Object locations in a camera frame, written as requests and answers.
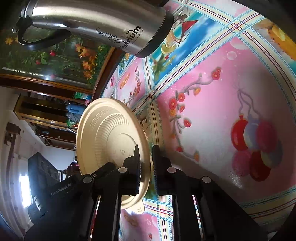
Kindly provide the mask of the beige plastic bowl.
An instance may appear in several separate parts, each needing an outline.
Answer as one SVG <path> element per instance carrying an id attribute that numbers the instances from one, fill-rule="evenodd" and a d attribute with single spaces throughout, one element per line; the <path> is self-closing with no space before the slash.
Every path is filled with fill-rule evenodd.
<path id="1" fill-rule="evenodd" d="M 147 136 L 139 120 L 121 101 L 112 98 L 99 98 L 83 112 L 76 134 L 76 156 L 81 174 L 91 174 L 107 162 L 117 168 L 125 158 L 139 149 L 141 176 L 139 193 L 125 195 L 121 208 L 143 214 L 144 196 L 151 179 L 151 154 Z"/>

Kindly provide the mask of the blue plastic jug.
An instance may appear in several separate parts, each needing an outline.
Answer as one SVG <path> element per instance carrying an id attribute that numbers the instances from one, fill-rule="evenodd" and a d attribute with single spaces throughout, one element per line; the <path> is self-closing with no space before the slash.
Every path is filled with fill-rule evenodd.
<path id="1" fill-rule="evenodd" d="M 69 111 L 70 113 L 82 115 L 83 112 L 84 112 L 85 109 L 86 109 L 86 106 L 71 103 L 71 104 L 69 104 L 69 105 L 66 106 L 66 109 L 67 109 L 67 111 Z"/>

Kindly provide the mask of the colourful printed tablecloth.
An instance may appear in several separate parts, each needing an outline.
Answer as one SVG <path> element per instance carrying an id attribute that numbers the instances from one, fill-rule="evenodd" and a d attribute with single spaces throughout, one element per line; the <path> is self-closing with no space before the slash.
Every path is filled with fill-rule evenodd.
<path id="1" fill-rule="evenodd" d="M 133 110 L 148 144 L 209 176 L 272 240 L 295 207 L 295 40 L 235 1 L 167 1 L 160 46 L 126 54 L 100 95 Z"/>

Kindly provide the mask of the fish tank with plants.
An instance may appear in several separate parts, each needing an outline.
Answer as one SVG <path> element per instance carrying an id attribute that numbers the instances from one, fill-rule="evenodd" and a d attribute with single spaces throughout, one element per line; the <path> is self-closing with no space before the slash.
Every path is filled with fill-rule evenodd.
<path id="1" fill-rule="evenodd" d="M 42 50 L 30 51 L 17 34 L 1 30 L 1 73 L 38 78 L 92 90 L 111 47 L 71 35 Z"/>

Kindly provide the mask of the stainless steel thermos jug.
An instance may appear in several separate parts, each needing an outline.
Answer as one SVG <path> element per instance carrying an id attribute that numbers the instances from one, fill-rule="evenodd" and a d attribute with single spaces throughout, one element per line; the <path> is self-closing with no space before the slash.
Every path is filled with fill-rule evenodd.
<path id="1" fill-rule="evenodd" d="M 27 1 L 13 32 L 29 50 L 51 47 L 75 34 L 145 58 L 173 23 L 171 13 L 146 1 Z"/>

